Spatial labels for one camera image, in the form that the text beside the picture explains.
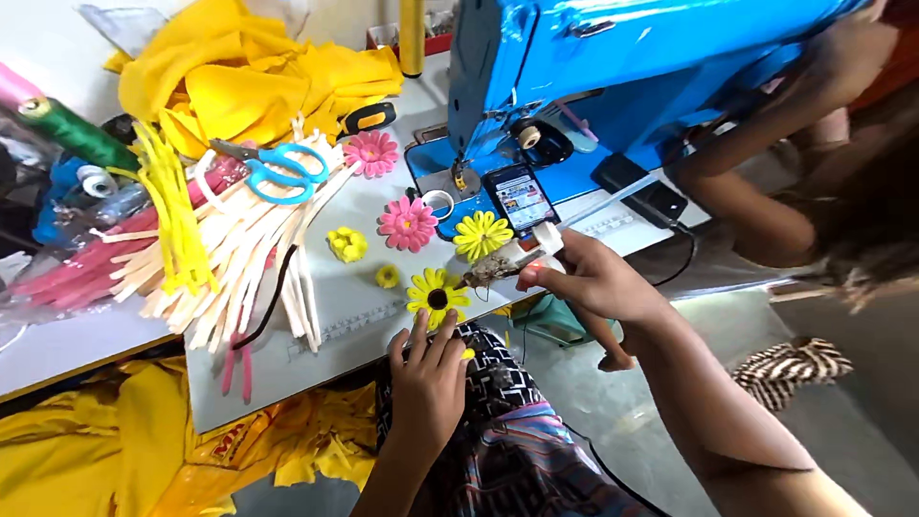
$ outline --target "blue sewing machine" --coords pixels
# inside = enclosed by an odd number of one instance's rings
[[[652,170],[674,148],[683,155],[688,128],[749,110],[806,39],[861,2],[461,0],[448,135],[410,148],[406,161],[421,192],[447,190],[457,202],[439,226],[450,238],[463,216],[499,213],[482,177],[527,162],[531,122],[562,121],[573,153],[531,168],[550,203],[574,199],[599,188],[590,175],[607,156]],[[557,99],[598,142],[557,113]]]

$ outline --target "phone screen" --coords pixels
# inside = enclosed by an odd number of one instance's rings
[[[518,232],[555,218],[546,194],[529,174],[496,183],[494,195],[504,208],[507,220]]]

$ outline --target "brown flower center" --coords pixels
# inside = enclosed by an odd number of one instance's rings
[[[435,289],[427,294],[427,304],[436,311],[446,309],[447,301],[447,292],[443,289]]]

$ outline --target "pink felt flower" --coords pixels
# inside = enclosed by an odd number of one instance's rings
[[[431,215],[434,209],[425,206],[421,198],[409,203],[408,196],[402,196],[398,201],[390,201],[388,207],[389,212],[380,216],[383,221],[380,233],[390,236],[386,239],[386,246],[400,250],[408,248],[417,253],[430,242],[437,218]]]
[[[379,178],[396,167],[398,146],[396,142],[390,142],[390,135],[385,132],[362,131],[352,136],[343,147],[345,163],[349,167],[360,164],[354,171],[355,176],[364,174],[368,178]]]

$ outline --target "patterned clothing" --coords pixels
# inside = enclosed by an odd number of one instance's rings
[[[833,343],[799,339],[750,355],[731,378],[766,409],[786,408],[803,385],[831,385],[853,370]]]
[[[494,334],[458,327],[476,350],[466,376],[466,408],[415,498],[411,515],[652,515],[600,474]],[[378,446],[391,426],[391,377],[377,382]]]

